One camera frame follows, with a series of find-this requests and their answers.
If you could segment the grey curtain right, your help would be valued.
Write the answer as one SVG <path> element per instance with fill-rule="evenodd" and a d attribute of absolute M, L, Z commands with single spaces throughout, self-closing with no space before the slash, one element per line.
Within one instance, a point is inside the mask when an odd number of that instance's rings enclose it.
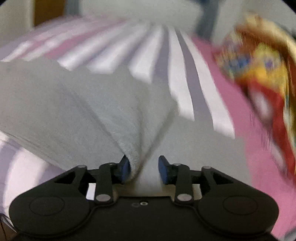
<path fill-rule="evenodd" d="M 202 8 L 202 16 L 198 20 L 195 33 L 202 39 L 210 41 L 218 18 L 220 0 L 195 1 Z"/>

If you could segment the grey pants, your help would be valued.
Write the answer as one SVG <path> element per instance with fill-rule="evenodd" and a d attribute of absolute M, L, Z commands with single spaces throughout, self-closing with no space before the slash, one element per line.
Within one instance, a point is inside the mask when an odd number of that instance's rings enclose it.
<path fill-rule="evenodd" d="M 69 71 L 43 57 L 1 63 L 1 131 L 65 170 L 128 157 L 122 194 L 171 194 L 159 175 L 161 155 L 251 182 L 242 141 L 218 133 L 201 114 L 182 117 L 166 86 L 136 80 L 125 67 L 105 75 Z"/>

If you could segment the wooden door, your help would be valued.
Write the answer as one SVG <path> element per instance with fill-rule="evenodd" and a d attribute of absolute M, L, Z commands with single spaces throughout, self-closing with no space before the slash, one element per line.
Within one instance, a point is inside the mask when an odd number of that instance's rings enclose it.
<path fill-rule="evenodd" d="M 65 0 L 35 0 L 34 27 L 64 15 Z"/>

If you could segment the colourful folded blanket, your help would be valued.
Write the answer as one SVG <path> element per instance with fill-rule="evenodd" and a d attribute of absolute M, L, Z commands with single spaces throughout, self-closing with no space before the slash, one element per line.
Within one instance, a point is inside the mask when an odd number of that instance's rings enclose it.
<path fill-rule="evenodd" d="M 295 175 L 295 39 L 249 12 L 213 57 L 251 101 L 279 166 Z"/>

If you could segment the pink striped bed sheet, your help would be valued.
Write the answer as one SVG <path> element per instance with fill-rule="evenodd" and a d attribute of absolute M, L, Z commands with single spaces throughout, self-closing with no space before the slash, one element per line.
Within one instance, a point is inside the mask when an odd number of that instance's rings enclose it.
<path fill-rule="evenodd" d="M 89 57 L 79 61 L 87 65 L 92 59 L 116 59 L 125 64 L 140 80 L 162 81 L 169 85 L 183 84 L 176 90 L 179 103 L 191 100 L 195 112 L 222 121 L 227 133 L 242 138 L 246 147 L 246 162 L 214 162 L 221 171 L 231 167 L 232 174 L 242 180 L 251 179 L 255 187 L 275 199 L 280 216 L 273 234 L 282 240 L 295 237 L 295 185 L 277 168 L 269 151 L 267 132 L 251 110 L 238 88 L 228 83 L 212 59 L 212 46 L 163 26 L 148 25 L 142 35 L 132 40 L 134 27 L 123 22 L 62 19 L 48 23 L 1 47 L 1 59 L 23 58 L 66 34 L 66 40 L 55 48 L 47 48 L 44 56 L 53 60 L 77 57 L 87 50 Z"/>

